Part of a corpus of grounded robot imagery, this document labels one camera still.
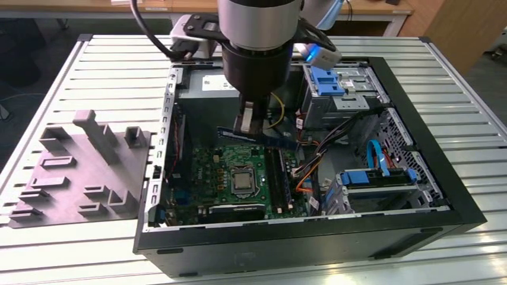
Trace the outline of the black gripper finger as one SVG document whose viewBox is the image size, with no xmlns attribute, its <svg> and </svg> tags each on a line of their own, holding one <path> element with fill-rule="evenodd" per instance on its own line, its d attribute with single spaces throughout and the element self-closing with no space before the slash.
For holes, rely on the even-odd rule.
<svg viewBox="0 0 507 285">
<path fill-rule="evenodd" d="M 256 134 L 256 123 L 254 120 L 254 102 L 246 101 L 242 104 L 240 113 L 235 119 L 234 132 L 236 134 Z"/>
<path fill-rule="evenodd" d="M 267 116 L 268 105 L 270 105 L 268 99 L 260 99 L 255 103 L 255 129 L 258 131 L 262 131 L 264 127 L 264 119 Z"/>
</svg>

